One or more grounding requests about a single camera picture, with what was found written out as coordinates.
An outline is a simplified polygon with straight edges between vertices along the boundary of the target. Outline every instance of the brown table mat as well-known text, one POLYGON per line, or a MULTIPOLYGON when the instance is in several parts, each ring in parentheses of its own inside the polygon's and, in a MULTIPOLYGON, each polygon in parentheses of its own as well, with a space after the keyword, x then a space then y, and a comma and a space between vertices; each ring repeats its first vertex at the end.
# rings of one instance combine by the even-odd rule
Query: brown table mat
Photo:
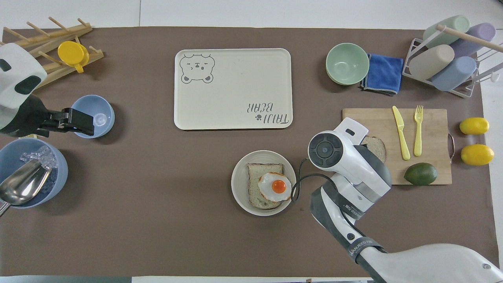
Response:
MULTIPOLYGON (((456 139, 453 184, 393 186, 357 226, 389 252, 433 243, 459 244, 498 265, 488 166, 459 157, 483 137, 463 136, 459 122, 482 116, 471 98, 403 78, 388 97, 340 86, 325 72, 328 51, 353 42, 369 53, 405 58, 418 30, 139 27, 99 28, 80 38, 105 58, 38 90, 46 107, 105 97, 116 114, 104 137, 73 133, 43 138, 61 150, 68 181, 52 200, 10 209, 0 221, 0 275, 368 275, 309 211, 324 180, 306 179, 298 203, 256 217, 234 201, 230 178, 255 150, 283 155, 295 169, 309 140, 333 129, 343 108, 445 108, 456 139), (173 122, 174 58, 182 49, 287 49, 292 58, 294 119, 282 130, 182 131, 173 122)), ((6 34, 4 42, 16 41, 6 34)), ((13 139, 0 137, 0 146, 13 139)), ((306 164, 304 174, 318 172, 306 164)))

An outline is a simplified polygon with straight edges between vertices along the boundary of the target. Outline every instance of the bear drawing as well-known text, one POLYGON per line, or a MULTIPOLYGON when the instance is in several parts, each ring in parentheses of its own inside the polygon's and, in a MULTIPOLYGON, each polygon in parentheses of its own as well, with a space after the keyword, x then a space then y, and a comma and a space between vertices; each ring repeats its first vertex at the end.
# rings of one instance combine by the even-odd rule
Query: bear drawing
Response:
POLYGON ((215 59, 210 55, 204 57, 202 54, 184 57, 180 60, 182 67, 182 82, 188 84, 191 81, 203 81, 210 83, 213 80, 211 71, 215 66, 215 59))

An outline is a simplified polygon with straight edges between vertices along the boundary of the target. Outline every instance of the lemon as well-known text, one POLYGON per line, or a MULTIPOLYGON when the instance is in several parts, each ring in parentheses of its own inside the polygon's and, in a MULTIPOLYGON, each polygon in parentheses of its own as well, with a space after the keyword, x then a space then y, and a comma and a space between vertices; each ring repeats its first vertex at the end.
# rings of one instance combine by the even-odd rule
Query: lemon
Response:
POLYGON ((433 165, 421 162, 410 166, 403 177, 412 185, 426 186, 433 183, 437 176, 437 169, 433 165))
POLYGON ((489 130, 489 122, 481 117, 466 118, 459 124, 459 129, 464 134, 483 134, 489 130))
POLYGON ((461 160, 468 165, 486 165, 493 157, 494 151, 486 145, 469 145, 461 150, 461 160))

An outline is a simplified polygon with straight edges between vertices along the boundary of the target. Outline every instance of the yellow knife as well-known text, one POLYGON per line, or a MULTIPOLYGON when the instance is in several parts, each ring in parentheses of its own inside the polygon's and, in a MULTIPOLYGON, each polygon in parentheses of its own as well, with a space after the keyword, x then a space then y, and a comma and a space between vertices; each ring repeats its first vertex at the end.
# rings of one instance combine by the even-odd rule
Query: yellow knife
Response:
POLYGON ((402 115, 400 115, 398 108, 396 108, 396 106, 393 106, 392 109, 393 115, 395 116, 396 128, 398 129, 398 136, 400 137, 400 149, 402 150, 402 158, 404 160, 409 160, 410 153, 408 151, 407 143, 405 142, 405 137, 403 136, 403 128, 405 127, 405 124, 403 123, 402 115))

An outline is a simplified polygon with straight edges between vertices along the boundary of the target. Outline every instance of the green bowl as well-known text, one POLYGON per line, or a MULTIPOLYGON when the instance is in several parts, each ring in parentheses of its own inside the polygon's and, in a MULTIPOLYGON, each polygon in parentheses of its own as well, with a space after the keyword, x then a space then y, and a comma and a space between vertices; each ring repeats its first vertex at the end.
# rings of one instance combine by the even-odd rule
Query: green bowl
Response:
POLYGON ((326 56, 326 72, 332 81, 348 86, 363 80, 369 72, 367 52, 356 44, 341 43, 326 56))

